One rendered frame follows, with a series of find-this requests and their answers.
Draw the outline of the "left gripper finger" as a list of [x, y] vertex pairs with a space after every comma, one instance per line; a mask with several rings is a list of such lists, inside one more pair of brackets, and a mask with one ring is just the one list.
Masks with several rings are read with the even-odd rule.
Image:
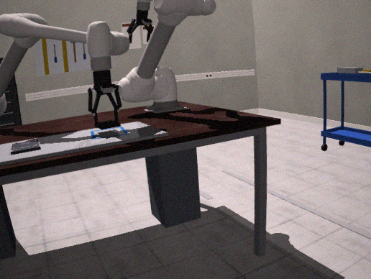
[[153, 28], [152, 28], [152, 24], [149, 25], [149, 26], [147, 26], [147, 25], [144, 25], [144, 26], [145, 26], [146, 30], [148, 31], [148, 33], [147, 33], [147, 42], [148, 42], [148, 40], [150, 39], [150, 35], [152, 34]]
[[129, 35], [129, 39], [130, 39], [130, 43], [132, 43], [132, 33], [133, 31], [135, 31], [135, 29], [142, 23], [142, 21], [140, 21], [139, 23], [135, 23], [137, 20], [136, 19], [132, 19], [132, 22], [127, 30], [128, 32], [128, 35]]

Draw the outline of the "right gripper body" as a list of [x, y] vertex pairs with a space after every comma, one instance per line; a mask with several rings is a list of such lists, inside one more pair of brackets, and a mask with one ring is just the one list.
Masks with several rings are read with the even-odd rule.
[[94, 90], [96, 93], [99, 93], [100, 83], [111, 82], [111, 72], [110, 70], [100, 70], [93, 72], [93, 82]]

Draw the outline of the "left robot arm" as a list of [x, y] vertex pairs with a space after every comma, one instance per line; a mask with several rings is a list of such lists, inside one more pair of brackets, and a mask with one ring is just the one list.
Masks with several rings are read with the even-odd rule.
[[216, 10], [216, 3], [214, 0], [137, 0], [136, 9], [150, 10], [151, 1], [158, 20], [138, 67], [133, 68], [126, 78], [120, 80], [119, 96], [130, 103], [154, 99], [154, 106], [148, 106], [148, 111], [184, 109], [184, 106], [178, 105], [177, 83], [173, 70], [157, 65], [175, 27], [187, 16], [212, 14]]

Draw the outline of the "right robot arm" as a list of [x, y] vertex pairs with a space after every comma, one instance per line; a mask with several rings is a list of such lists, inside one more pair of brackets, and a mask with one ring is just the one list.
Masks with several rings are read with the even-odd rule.
[[111, 69], [111, 55], [124, 54], [128, 51], [130, 44], [129, 38], [125, 34], [110, 31], [106, 22], [93, 22], [89, 24], [87, 32], [80, 32], [48, 26], [41, 16], [27, 13], [2, 14], [0, 16], [0, 33], [13, 37], [0, 65], [0, 116], [6, 111], [7, 104], [4, 92], [9, 82], [28, 48], [31, 48], [40, 39], [87, 42], [92, 71]]

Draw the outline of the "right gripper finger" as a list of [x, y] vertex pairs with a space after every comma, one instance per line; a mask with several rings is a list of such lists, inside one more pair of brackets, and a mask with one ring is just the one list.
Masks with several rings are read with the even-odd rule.
[[91, 112], [91, 114], [94, 116], [94, 119], [95, 119], [95, 126], [96, 128], [99, 127], [99, 124], [98, 124], [98, 117], [97, 117], [97, 108], [98, 108], [98, 104], [99, 104], [99, 99], [101, 97], [101, 87], [99, 89], [99, 94], [96, 94], [96, 100], [95, 100], [95, 103], [94, 103], [94, 106], [93, 106], [93, 109], [92, 109], [92, 101], [93, 101], [93, 90], [94, 88], [88, 88], [88, 111]]
[[[116, 102], [112, 96], [111, 93], [108, 93], [107, 96], [109, 97], [113, 107], [114, 107], [114, 117], [115, 117], [115, 121], [116, 122], [119, 122], [119, 118], [118, 118], [118, 112], [119, 112], [119, 108], [122, 107], [122, 103], [121, 103], [121, 99], [120, 99], [120, 96], [119, 96], [119, 86], [116, 85], [116, 88], [113, 88], [114, 89], [114, 93], [115, 93], [115, 96], [116, 96], [116, 102], [117, 102], [117, 105], [116, 105]], [[117, 110], [118, 109], [118, 110]]]

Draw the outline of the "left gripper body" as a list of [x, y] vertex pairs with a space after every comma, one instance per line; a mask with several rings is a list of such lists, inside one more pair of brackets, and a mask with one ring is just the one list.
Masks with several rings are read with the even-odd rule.
[[142, 18], [147, 18], [148, 16], [148, 11], [142, 11], [142, 10], [137, 10], [137, 18], [136, 18], [136, 22], [139, 23], [140, 21], [142, 21]]

